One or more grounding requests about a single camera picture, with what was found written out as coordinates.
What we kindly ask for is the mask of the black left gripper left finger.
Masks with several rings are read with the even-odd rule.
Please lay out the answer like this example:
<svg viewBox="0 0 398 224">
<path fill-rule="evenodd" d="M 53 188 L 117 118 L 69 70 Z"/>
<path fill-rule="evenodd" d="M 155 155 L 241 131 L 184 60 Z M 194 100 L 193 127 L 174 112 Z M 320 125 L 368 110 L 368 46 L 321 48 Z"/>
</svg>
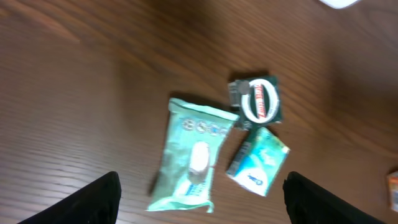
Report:
<svg viewBox="0 0 398 224">
<path fill-rule="evenodd" d="M 120 199 L 119 176 L 111 171 L 20 224 L 115 224 Z"/>
</svg>

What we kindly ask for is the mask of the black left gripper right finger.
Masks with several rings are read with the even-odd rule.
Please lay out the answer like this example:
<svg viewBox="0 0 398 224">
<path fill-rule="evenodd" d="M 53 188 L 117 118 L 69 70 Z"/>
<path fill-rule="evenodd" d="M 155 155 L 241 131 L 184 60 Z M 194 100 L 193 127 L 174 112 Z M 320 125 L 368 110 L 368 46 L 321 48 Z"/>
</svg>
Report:
<svg viewBox="0 0 398 224">
<path fill-rule="evenodd" d="M 293 224 L 381 224 L 298 172 L 289 172 L 283 184 L 284 202 Z"/>
</svg>

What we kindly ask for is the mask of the small teal gum pack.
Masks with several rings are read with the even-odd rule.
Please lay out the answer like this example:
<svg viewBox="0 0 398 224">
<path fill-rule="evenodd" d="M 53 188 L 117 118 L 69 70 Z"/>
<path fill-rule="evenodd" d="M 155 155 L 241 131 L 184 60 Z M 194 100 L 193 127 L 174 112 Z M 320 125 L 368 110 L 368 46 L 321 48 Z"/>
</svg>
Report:
<svg viewBox="0 0 398 224">
<path fill-rule="evenodd" d="M 265 197 L 289 152 L 267 128 L 253 129 L 226 174 L 244 189 Z"/>
</svg>

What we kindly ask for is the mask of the orange snack packet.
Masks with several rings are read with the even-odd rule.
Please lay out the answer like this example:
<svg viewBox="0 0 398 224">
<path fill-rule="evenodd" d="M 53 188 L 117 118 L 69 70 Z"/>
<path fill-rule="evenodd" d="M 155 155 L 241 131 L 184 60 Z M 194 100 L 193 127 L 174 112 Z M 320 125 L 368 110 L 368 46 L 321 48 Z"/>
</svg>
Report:
<svg viewBox="0 0 398 224">
<path fill-rule="evenodd" d="M 397 171 L 392 172 L 387 176 L 387 183 L 389 189 L 389 201 L 391 209 L 398 212 L 398 176 Z"/>
</svg>

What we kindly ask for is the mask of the black round logo packet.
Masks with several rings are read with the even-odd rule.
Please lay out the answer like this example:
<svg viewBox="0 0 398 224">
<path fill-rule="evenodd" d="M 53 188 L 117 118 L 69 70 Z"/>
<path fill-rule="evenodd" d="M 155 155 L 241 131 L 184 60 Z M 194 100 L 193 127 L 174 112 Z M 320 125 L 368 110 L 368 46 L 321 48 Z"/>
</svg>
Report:
<svg viewBox="0 0 398 224">
<path fill-rule="evenodd" d="M 249 131 L 282 121 L 282 102 L 275 76 L 237 79 L 228 83 L 230 107 L 239 115 L 236 127 Z"/>
</svg>

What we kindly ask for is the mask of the light green candy packet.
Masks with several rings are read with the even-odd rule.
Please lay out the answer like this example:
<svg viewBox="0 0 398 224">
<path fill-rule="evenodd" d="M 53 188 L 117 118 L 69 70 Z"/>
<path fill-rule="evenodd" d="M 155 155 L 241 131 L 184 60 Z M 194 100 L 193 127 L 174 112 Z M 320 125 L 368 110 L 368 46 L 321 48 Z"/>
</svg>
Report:
<svg viewBox="0 0 398 224">
<path fill-rule="evenodd" d="M 147 211 L 213 212 L 211 186 L 218 154 L 239 116 L 171 98 L 164 153 Z"/>
</svg>

